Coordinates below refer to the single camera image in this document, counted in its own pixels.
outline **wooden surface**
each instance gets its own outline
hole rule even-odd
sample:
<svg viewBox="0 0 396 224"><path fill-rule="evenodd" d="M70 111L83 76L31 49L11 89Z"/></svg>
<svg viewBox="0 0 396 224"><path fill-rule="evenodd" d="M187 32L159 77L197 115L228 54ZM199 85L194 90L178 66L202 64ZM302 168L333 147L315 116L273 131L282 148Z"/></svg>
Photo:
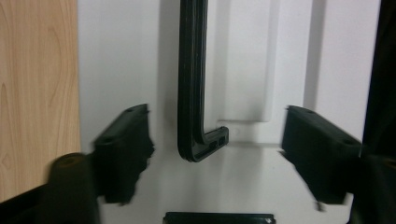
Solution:
<svg viewBox="0 0 396 224"><path fill-rule="evenodd" d="M79 151L76 0L0 0L0 202Z"/></svg>

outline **door handle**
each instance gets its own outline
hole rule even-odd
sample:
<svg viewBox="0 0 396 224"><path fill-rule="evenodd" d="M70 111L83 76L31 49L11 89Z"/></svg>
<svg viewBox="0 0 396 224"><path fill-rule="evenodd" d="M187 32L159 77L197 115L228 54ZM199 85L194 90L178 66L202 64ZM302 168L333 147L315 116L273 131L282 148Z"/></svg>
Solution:
<svg viewBox="0 0 396 224"><path fill-rule="evenodd" d="M187 161L201 161L227 145L229 131L204 131L207 0L180 1L177 146Z"/></svg>

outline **light brown wood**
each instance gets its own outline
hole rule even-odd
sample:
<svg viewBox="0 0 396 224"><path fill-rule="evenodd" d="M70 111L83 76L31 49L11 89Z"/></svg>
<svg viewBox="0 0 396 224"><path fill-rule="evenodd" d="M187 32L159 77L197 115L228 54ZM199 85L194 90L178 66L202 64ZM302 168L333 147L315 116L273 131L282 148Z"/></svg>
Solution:
<svg viewBox="0 0 396 224"><path fill-rule="evenodd" d="M79 151L76 0L0 0L0 202Z"/></svg>

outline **cabinet door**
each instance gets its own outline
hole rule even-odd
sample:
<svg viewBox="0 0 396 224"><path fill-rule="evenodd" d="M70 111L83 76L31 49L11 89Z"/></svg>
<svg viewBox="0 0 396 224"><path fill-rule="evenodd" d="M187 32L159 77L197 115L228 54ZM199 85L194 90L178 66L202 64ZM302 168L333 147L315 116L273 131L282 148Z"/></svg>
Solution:
<svg viewBox="0 0 396 224"><path fill-rule="evenodd" d="M79 151L76 0L0 0L0 202Z"/></svg>

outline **white cabinet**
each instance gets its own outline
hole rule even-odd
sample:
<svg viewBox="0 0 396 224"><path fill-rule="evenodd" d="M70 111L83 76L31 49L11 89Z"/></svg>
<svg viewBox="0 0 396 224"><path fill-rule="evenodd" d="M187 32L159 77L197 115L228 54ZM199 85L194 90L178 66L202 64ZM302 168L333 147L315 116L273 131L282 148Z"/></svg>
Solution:
<svg viewBox="0 0 396 224"><path fill-rule="evenodd" d="M361 139L379 1L210 1L205 127L230 145L199 163L177 152L179 1L78 2L81 145L124 108L149 103L156 152L130 205L105 223L160 223L165 212L273 213L279 223L346 223L315 211L279 154L285 108L314 109Z"/></svg>

